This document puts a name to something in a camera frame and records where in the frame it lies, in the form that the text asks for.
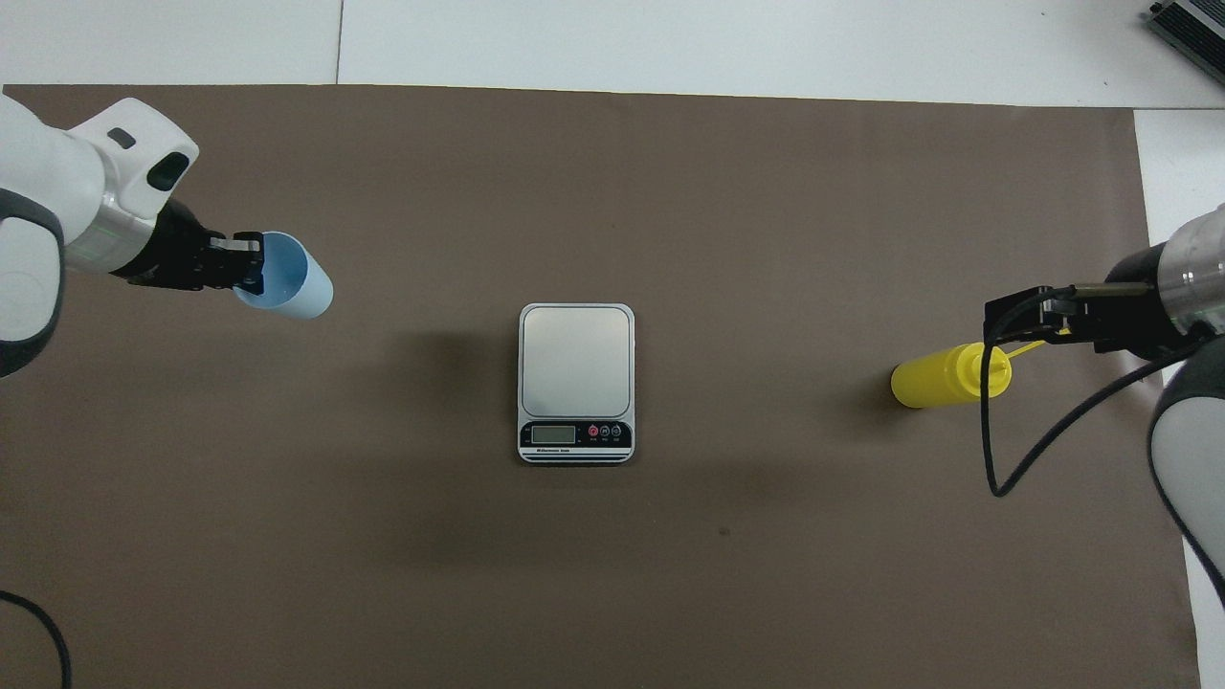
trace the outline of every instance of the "plastic cup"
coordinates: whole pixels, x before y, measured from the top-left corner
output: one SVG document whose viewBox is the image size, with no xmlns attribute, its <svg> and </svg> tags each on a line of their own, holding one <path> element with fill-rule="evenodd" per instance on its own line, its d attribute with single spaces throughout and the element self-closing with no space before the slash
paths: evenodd
<svg viewBox="0 0 1225 689">
<path fill-rule="evenodd" d="M 979 401 L 982 343 L 970 342 L 898 365 L 889 376 L 893 396 L 903 405 L 922 409 Z M 987 391 L 995 397 L 1012 383 L 1012 363 L 998 347 L 991 351 Z"/>
<path fill-rule="evenodd" d="M 263 294 L 234 288 L 244 304 L 293 319 L 312 319 L 332 304 L 332 280 L 293 235 L 263 233 Z"/>
</svg>

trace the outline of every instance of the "black cable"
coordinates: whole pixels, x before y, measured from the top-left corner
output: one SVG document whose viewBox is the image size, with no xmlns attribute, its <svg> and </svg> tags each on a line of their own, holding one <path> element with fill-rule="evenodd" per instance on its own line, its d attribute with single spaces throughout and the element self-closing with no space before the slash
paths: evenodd
<svg viewBox="0 0 1225 689">
<path fill-rule="evenodd" d="M 1025 456 L 1020 460 L 1020 463 L 1017 465 L 1017 468 L 1013 470 L 1013 472 L 1001 485 L 996 479 L 995 457 L 991 452 L 991 417 L 990 417 L 991 396 L 989 387 L 990 385 L 989 369 L 991 364 L 991 352 L 995 348 L 996 341 L 1000 338 L 1000 335 L 1003 333 L 1005 329 L 1007 329 L 1012 324 L 1012 321 L 1017 320 L 1017 316 L 1019 316 L 1022 313 L 1050 299 L 1062 299 L 1067 297 L 1073 297 L 1076 292 L 1077 289 L 1074 287 L 1065 287 L 1061 289 L 1051 289 L 1047 292 L 1034 294 L 1028 299 L 1018 303 L 1007 313 L 1005 313 L 1005 315 L 1000 318 L 998 321 L 996 321 L 996 324 L 991 327 L 989 332 L 985 333 L 982 338 L 982 364 L 981 368 L 979 369 L 979 376 L 980 376 L 979 414 L 982 424 L 982 460 L 984 463 L 986 465 L 987 485 L 991 488 L 991 494 L 995 495 L 996 498 L 1003 498 L 1009 492 L 1012 492 L 1013 487 L 1017 485 L 1017 482 L 1020 481 L 1020 477 L 1024 476 L 1027 471 L 1029 471 L 1029 467 L 1033 466 L 1033 463 L 1038 460 L 1039 456 L 1041 456 L 1044 451 L 1046 451 L 1046 449 L 1051 445 L 1051 443 L 1055 443 L 1055 439 L 1057 439 L 1065 430 L 1067 430 L 1068 427 L 1079 421 L 1079 418 L 1083 417 L 1085 413 L 1088 413 L 1089 409 L 1096 407 L 1102 401 L 1109 398 L 1111 395 L 1118 392 L 1120 390 L 1127 387 L 1128 385 L 1136 383 L 1137 380 L 1152 375 L 1171 364 L 1176 364 L 1186 359 L 1187 357 L 1194 354 L 1200 347 L 1203 347 L 1204 342 L 1207 342 L 1207 340 L 1204 338 L 1197 340 L 1187 345 L 1186 347 L 1176 349 L 1159 359 L 1154 359 L 1153 362 L 1144 364 L 1143 367 L 1133 370 L 1127 375 L 1123 375 L 1122 378 L 1115 380 L 1114 383 L 1102 387 L 1098 392 L 1090 395 L 1088 398 L 1085 398 L 1085 401 L 1077 405 L 1076 408 L 1073 408 L 1071 412 L 1065 414 L 1063 418 L 1056 422 L 1055 425 L 1052 425 L 1051 429 L 1047 430 L 1046 434 L 1042 435 L 1042 438 L 1033 447 L 1030 447 L 1029 452 L 1025 452 Z"/>
<path fill-rule="evenodd" d="M 7 601 L 18 608 L 29 611 L 31 614 L 38 618 L 38 622 L 43 623 L 47 633 L 51 635 L 51 641 L 55 642 L 55 652 L 60 657 L 60 687 L 70 689 L 72 687 L 72 661 L 69 658 L 69 645 L 64 641 L 64 635 L 60 634 L 60 628 L 55 626 L 55 620 L 51 619 L 51 615 L 47 614 L 47 611 L 38 607 L 33 601 L 22 598 L 16 593 L 0 591 L 0 601 Z"/>
</svg>

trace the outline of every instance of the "light blue cup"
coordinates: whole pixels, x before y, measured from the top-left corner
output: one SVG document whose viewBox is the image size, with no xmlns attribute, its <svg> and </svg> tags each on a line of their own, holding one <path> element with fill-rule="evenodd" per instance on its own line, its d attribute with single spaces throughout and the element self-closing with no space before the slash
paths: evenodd
<svg viewBox="0 0 1225 689">
<path fill-rule="evenodd" d="M 292 319 L 312 319 L 332 304 L 332 280 L 293 235 L 263 233 L 263 294 L 234 289 L 249 306 Z"/>
</svg>

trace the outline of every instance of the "digital kitchen scale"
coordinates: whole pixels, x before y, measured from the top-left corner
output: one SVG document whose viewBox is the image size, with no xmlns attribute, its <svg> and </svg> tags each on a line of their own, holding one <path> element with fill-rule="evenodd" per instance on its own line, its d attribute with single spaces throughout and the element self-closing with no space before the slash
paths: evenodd
<svg viewBox="0 0 1225 689">
<path fill-rule="evenodd" d="M 619 463 L 635 447 L 633 311 L 528 304 L 519 314 L 519 456 Z"/>
</svg>

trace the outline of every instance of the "gray metal device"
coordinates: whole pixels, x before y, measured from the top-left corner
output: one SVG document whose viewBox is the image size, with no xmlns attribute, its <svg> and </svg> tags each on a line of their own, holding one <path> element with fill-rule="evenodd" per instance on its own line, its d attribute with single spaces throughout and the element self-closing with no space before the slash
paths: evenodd
<svg viewBox="0 0 1225 689">
<path fill-rule="evenodd" d="M 606 465 L 635 449 L 633 311 L 528 304 L 519 314 L 519 456 Z"/>
<path fill-rule="evenodd" d="M 1153 33 L 1225 83 L 1225 2 L 1221 0 L 1161 0 L 1149 7 Z"/>
</svg>

